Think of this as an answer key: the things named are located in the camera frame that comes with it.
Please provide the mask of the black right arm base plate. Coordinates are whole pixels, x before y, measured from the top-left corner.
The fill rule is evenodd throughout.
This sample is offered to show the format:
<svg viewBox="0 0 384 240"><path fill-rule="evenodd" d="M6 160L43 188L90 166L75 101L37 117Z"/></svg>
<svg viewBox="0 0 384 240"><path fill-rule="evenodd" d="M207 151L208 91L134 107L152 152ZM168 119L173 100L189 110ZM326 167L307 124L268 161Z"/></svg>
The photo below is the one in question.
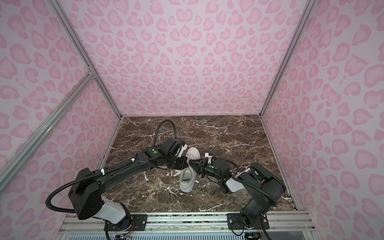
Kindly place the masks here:
<svg viewBox="0 0 384 240"><path fill-rule="evenodd" d="M241 213L226 214L229 230L269 230L270 225L266 215L259 215L255 219L247 219Z"/></svg>

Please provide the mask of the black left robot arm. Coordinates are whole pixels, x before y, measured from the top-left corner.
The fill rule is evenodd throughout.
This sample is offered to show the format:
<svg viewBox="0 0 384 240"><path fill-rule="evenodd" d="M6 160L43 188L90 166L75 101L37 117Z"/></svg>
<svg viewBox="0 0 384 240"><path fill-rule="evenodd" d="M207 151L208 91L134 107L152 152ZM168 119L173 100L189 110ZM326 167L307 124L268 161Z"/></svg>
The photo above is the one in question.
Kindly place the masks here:
<svg viewBox="0 0 384 240"><path fill-rule="evenodd" d="M133 218L124 204L117 204L103 197L103 194L134 175L165 166L169 169L183 170L187 158L184 141L169 138L164 144L150 146L134 157L100 170L81 170L71 186L69 199L78 219L101 219L121 230L131 227Z"/></svg>

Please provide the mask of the white sneaker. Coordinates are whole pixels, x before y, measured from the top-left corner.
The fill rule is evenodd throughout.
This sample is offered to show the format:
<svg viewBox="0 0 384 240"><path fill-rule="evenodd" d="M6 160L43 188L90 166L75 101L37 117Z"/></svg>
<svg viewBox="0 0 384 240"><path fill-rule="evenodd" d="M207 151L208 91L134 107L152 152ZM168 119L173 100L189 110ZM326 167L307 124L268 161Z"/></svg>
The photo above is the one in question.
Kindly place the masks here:
<svg viewBox="0 0 384 240"><path fill-rule="evenodd" d="M197 148L191 147L186 153L187 163L189 164L190 160L199 160L201 158L200 152ZM195 170L188 165L187 168L183 169L180 174L179 186L180 190L184 193L189 193L192 191L196 179Z"/></svg>

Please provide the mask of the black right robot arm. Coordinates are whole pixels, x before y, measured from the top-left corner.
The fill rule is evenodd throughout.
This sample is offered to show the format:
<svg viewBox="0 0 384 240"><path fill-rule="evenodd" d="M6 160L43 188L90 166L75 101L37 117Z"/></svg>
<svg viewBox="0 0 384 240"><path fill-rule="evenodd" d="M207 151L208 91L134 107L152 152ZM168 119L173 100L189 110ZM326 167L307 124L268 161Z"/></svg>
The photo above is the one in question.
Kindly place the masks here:
<svg viewBox="0 0 384 240"><path fill-rule="evenodd" d="M189 165L201 178L212 177L225 194L246 190L251 200L240 210L240 220L235 225L254 228L287 190L284 182L259 163L252 163L243 171L231 170L230 163L222 158L206 157L190 160Z"/></svg>

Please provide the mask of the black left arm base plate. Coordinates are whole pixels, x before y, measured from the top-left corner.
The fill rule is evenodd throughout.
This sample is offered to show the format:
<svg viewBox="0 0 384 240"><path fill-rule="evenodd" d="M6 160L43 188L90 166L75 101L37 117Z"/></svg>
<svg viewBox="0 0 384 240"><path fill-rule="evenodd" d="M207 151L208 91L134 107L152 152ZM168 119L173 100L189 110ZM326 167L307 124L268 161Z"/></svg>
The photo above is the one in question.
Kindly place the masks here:
<svg viewBox="0 0 384 240"><path fill-rule="evenodd" d="M104 231L118 232L118 231L144 231L146 228L148 215L133 214L125 216L117 224L112 224L106 221Z"/></svg>

